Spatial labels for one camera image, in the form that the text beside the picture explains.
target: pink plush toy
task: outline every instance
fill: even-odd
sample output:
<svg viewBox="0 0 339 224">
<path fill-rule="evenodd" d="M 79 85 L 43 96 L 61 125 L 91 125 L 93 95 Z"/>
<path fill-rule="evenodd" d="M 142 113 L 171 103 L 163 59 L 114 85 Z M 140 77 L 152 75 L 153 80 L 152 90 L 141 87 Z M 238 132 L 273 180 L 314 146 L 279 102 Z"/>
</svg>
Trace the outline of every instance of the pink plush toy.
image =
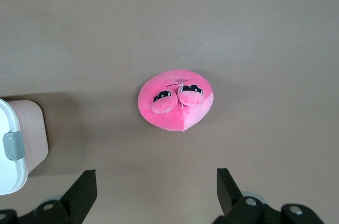
<svg viewBox="0 0 339 224">
<path fill-rule="evenodd" d="M 185 131 L 210 110 L 213 90 L 205 78 L 189 70 L 169 70 L 147 81 L 138 97 L 141 115 L 170 131 Z"/>
</svg>

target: plastic container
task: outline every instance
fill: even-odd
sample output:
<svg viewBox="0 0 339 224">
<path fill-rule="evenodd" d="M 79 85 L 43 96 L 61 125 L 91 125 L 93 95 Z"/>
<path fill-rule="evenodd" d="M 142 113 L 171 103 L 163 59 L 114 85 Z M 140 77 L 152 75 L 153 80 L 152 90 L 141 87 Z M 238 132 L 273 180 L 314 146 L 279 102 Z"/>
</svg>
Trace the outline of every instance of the plastic container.
<svg viewBox="0 0 339 224">
<path fill-rule="evenodd" d="M 0 195 L 21 189 L 47 153 L 40 107 L 28 100 L 0 99 Z"/>
</svg>

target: toy eyebrow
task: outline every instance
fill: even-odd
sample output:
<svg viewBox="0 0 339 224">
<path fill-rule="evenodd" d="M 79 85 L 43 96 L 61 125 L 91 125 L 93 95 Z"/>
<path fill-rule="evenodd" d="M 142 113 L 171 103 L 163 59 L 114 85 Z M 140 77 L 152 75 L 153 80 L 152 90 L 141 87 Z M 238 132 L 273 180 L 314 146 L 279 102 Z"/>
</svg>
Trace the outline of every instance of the toy eyebrow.
<svg viewBox="0 0 339 224">
<path fill-rule="evenodd" d="M 177 83 L 177 84 L 173 84 L 173 85 L 179 85 L 180 83 Z M 169 86 L 172 86 L 172 85 L 167 85 L 166 87 L 169 87 Z"/>
</svg>

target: gray floor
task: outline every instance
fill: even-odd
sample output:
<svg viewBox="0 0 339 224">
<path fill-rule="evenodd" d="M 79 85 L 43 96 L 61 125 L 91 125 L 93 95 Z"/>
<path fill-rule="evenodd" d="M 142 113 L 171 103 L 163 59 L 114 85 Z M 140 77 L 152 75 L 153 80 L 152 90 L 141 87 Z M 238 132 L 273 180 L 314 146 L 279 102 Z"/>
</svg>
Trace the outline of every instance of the gray floor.
<svg viewBox="0 0 339 224">
<path fill-rule="evenodd" d="M 43 109 L 50 152 L 0 197 L 19 215 L 96 169 L 84 223 L 207 224 L 216 170 L 272 207 L 337 223 L 339 0 L 0 0 L 0 94 Z M 139 114 L 152 76 L 189 69 L 212 85 L 186 133 Z"/>
</svg>

